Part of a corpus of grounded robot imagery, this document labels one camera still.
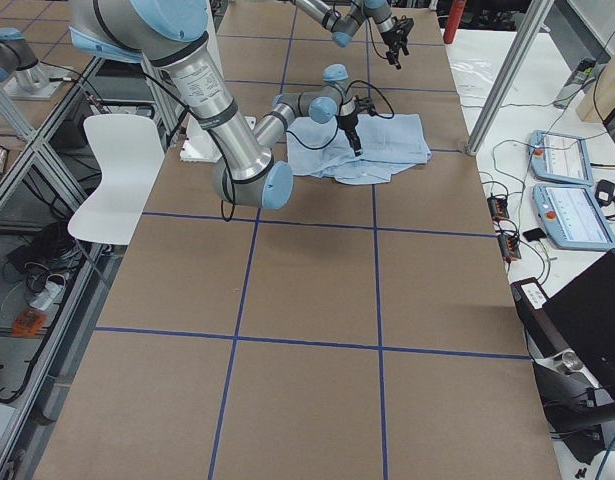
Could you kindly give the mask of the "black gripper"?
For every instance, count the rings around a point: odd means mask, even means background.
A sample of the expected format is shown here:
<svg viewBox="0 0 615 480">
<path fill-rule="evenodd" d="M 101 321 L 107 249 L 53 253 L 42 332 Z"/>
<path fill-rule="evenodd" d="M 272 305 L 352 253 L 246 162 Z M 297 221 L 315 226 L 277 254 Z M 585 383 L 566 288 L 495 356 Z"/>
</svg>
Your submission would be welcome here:
<svg viewBox="0 0 615 480">
<path fill-rule="evenodd" d="M 363 152 L 361 140 L 356 132 L 357 125 L 358 115 L 356 113 L 338 116 L 338 128 L 344 132 L 346 138 L 349 140 L 350 147 L 355 156 Z"/>
<path fill-rule="evenodd" d="M 388 27 L 381 32 L 381 37 L 387 45 L 386 58 L 388 63 L 396 69 L 401 69 L 399 54 L 409 55 L 408 36 L 414 27 L 414 19 L 411 17 L 391 17 Z"/>
</svg>

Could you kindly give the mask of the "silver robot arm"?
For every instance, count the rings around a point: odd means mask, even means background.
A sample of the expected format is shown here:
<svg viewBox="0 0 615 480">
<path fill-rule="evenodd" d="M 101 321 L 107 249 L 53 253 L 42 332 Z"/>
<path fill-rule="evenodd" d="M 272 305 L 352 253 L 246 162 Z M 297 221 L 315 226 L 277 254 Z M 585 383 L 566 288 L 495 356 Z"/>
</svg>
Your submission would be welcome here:
<svg viewBox="0 0 615 480">
<path fill-rule="evenodd" d="M 166 72 L 178 100 L 196 118 L 221 154 L 213 173 L 216 193 L 234 205 L 280 209 L 293 189 L 291 167 L 272 148 L 300 117 L 335 120 L 356 155 L 358 106 L 341 64 L 323 73 L 315 92 L 283 94 L 256 127 L 250 127 L 209 52 L 204 1 L 72 1 L 73 44 L 93 55 L 126 63 L 147 60 Z"/>
<path fill-rule="evenodd" d="M 346 14 L 341 14 L 333 4 L 328 5 L 324 1 L 295 0 L 291 4 L 329 31 L 333 42 L 339 47 L 346 47 L 360 27 L 371 20 L 387 46 L 384 55 L 378 54 L 380 58 L 400 70 L 400 53 L 409 55 L 407 43 L 414 19 L 396 17 L 387 1 L 351 1 Z"/>
</svg>

